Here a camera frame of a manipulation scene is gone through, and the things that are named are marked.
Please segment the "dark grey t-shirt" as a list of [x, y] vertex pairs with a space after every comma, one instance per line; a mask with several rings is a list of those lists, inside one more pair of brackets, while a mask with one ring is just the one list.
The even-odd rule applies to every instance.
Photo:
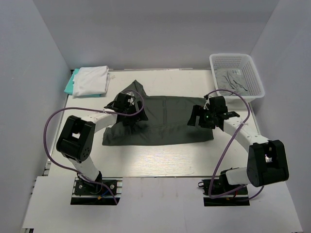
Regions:
[[124, 92], [134, 91], [142, 95], [147, 121], [132, 126], [117, 123], [106, 128], [103, 134], [104, 146], [163, 146], [198, 143], [213, 140], [211, 129], [189, 126], [194, 105], [203, 105], [202, 98], [175, 96], [148, 96], [143, 85], [133, 81]]

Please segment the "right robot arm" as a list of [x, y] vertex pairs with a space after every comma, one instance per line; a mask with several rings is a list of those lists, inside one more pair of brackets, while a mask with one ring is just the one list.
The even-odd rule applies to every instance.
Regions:
[[246, 167], [223, 170], [218, 179], [209, 181], [209, 194], [218, 196], [221, 191], [229, 194], [248, 184], [262, 187], [288, 180], [284, 144], [280, 140], [270, 140], [250, 128], [239, 114], [228, 110], [223, 96], [207, 98], [205, 106], [194, 105], [188, 125], [219, 128], [248, 153]]

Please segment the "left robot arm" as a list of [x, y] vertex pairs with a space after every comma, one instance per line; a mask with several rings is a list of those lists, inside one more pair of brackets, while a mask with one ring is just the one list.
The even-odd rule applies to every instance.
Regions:
[[93, 194], [102, 190], [101, 172], [91, 159], [93, 139], [96, 132], [121, 124], [133, 126], [139, 121], [147, 121], [144, 99], [137, 91], [120, 92], [116, 100], [101, 110], [81, 108], [93, 112], [85, 117], [69, 116], [56, 143], [56, 149], [74, 166], [79, 178], [86, 181], [86, 188]]

